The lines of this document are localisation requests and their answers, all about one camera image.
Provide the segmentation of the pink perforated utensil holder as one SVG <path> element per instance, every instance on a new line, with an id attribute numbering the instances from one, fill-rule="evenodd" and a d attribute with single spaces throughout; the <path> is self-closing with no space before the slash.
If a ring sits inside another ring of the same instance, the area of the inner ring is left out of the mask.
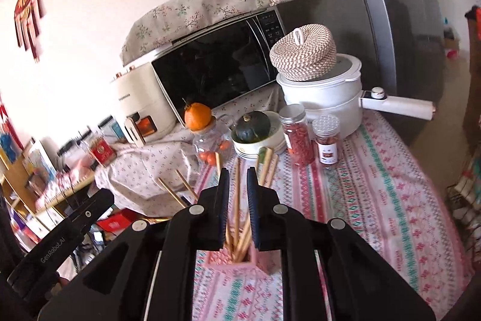
<path id="1" fill-rule="evenodd" d="M 242 261 L 234 261 L 232 257 L 233 253 L 226 248 L 207 252 L 205 266 L 231 277 L 254 274 L 266 278 L 281 271 L 279 251 L 259 252 L 251 245 Z"/>

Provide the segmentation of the long bamboo chopstick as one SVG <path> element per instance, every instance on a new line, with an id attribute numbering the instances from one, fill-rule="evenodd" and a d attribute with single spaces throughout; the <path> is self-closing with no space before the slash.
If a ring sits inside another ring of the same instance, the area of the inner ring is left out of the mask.
<path id="1" fill-rule="evenodd" d="M 233 216 L 234 216 L 234 231 L 233 231 L 233 244 L 234 250 L 237 251 L 240 243 L 240 204 L 241 204 L 241 162 L 240 158 L 236 158 L 235 162 L 235 183 L 234 183 L 234 200 L 233 200 Z"/>

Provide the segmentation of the floral cloth cover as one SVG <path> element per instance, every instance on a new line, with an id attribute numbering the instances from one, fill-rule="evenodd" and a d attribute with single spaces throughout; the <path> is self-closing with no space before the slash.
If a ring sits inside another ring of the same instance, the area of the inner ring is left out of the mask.
<path id="1" fill-rule="evenodd" d="M 114 204 L 147 217 L 168 217 L 179 204 L 156 180 L 160 178 L 173 191 L 191 199 L 179 175 L 180 171 L 194 191 L 218 183 L 217 169 L 196 156 L 190 130 L 177 124 L 170 134 L 143 147 L 116 144 L 117 158 L 95 170 L 98 189 L 112 191 Z"/>

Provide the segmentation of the patterned tablecloth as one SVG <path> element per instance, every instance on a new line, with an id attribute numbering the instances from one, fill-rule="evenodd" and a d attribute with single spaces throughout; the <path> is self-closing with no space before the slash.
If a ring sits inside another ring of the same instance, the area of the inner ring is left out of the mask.
<path id="1" fill-rule="evenodd" d="M 312 220 L 345 220 L 442 319 L 472 273 L 440 193 L 380 113 L 364 112 L 341 151 L 333 169 L 280 155 L 272 183 L 280 201 Z M 192 320 L 283 319 L 280 270 L 232 276 L 197 254 Z"/>

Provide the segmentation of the red tea tin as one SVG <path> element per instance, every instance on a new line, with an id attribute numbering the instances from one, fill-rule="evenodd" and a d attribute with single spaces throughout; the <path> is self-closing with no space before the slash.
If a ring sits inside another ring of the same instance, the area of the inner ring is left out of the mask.
<path id="1" fill-rule="evenodd" d="M 116 157 L 116 152 L 103 137 L 94 138 L 89 145 L 90 154 L 103 167 L 109 165 Z"/>

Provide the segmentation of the clear jar with tomatoes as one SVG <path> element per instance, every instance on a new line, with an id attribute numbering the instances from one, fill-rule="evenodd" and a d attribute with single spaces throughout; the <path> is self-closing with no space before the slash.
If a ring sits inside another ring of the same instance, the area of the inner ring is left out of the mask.
<path id="1" fill-rule="evenodd" d="M 205 164 L 216 166 L 216 155 L 219 155 L 222 163 L 228 162 L 232 155 L 231 131 L 214 116 L 210 124 L 203 130 L 193 132 L 193 146 L 196 149 L 197 158 Z"/>

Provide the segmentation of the short red dates jar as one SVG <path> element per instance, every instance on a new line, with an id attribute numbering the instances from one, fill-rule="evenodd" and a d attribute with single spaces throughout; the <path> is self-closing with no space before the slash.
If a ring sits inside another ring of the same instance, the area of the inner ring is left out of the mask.
<path id="1" fill-rule="evenodd" d="M 339 160 L 340 121 L 332 114 L 322 115 L 312 122 L 320 163 L 326 167 Z"/>

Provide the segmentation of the cream air fryer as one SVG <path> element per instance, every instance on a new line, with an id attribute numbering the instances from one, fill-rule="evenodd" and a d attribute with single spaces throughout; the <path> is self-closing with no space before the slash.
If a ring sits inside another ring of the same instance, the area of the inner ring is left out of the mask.
<path id="1" fill-rule="evenodd" d="M 162 139 L 177 123 L 150 63 L 118 73 L 110 83 L 116 119 L 129 142 L 140 146 Z"/>

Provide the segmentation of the orange fruit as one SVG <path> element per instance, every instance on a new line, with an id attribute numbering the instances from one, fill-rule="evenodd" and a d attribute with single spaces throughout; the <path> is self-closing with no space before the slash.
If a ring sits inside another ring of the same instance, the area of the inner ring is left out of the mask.
<path id="1" fill-rule="evenodd" d="M 184 123 L 188 130 L 200 131 L 210 124 L 211 109 L 202 103 L 188 103 L 184 108 Z"/>

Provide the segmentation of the tall red goji jar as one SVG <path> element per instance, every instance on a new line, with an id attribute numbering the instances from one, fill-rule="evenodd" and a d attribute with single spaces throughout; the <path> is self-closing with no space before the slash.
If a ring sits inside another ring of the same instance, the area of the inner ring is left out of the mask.
<path id="1" fill-rule="evenodd" d="M 298 103 L 289 104 L 279 111 L 284 138 L 295 166 L 305 167 L 314 160 L 305 108 Z"/>

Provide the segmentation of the green kabocha squash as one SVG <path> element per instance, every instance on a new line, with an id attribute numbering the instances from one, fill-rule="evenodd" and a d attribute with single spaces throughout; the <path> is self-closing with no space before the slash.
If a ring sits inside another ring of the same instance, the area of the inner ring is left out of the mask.
<path id="1" fill-rule="evenodd" d="M 253 111 L 242 115 L 236 122 L 236 139 L 244 144 L 260 142 L 268 137 L 271 129 L 269 117 L 262 112 Z"/>

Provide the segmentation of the white bowl with squash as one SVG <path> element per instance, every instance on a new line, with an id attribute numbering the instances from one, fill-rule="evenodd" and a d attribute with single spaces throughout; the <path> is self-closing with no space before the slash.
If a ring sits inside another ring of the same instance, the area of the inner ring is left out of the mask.
<path id="1" fill-rule="evenodd" d="M 272 111 L 265 111 L 264 113 L 269 117 L 271 122 L 269 135 L 264 140 L 246 144 L 236 138 L 234 131 L 231 132 L 231 140 L 233 141 L 236 154 L 245 160 L 255 160 L 263 147 L 270 147 L 276 154 L 281 154 L 287 148 L 279 115 Z"/>

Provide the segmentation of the white electric pot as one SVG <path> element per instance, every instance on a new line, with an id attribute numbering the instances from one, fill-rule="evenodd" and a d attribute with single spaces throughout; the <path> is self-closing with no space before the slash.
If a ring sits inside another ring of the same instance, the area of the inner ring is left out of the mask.
<path id="1" fill-rule="evenodd" d="M 340 121 L 341 136 L 346 138 L 359 127 L 364 109 L 409 116 L 430 121 L 435 113 L 431 101 L 389 95 L 381 87 L 365 90 L 361 84 L 361 61 L 349 54 L 338 54 L 333 69 L 309 82 L 293 82 L 279 74 L 287 104 L 301 104 L 309 122 L 319 116 L 334 115 Z"/>

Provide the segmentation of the black microwave oven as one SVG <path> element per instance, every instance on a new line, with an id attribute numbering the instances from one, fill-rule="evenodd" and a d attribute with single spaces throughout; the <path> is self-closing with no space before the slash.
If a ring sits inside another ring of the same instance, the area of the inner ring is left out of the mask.
<path id="1" fill-rule="evenodd" d="M 285 36 L 276 7 L 223 21 L 184 38 L 152 62 L 180 123 L 185 107 L 213 109 L 276 79 L 270 49 Z"/>

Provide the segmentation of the floral cloth on microwave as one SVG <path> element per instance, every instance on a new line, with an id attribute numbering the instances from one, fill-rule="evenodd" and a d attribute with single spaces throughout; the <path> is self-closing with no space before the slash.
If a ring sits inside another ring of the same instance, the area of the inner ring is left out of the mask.
<path id="1" fill-rule="evenodd" d="M 135 21 L 121 49 L 124 66 L 142 56 L 239 15 L 294 0 L 169 0 Z"/>

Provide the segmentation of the red wall ornament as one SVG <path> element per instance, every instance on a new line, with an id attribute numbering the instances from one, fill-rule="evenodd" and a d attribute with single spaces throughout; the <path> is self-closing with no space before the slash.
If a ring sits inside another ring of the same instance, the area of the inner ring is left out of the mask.
<path id="1" fill-rule="evenodd" d="M 41 56 L 40 20 L 46 15 L 43 0 L 17 0 L 14 9 L 14 22 L 18 48 L 30 51 L 34 62 Z"/>

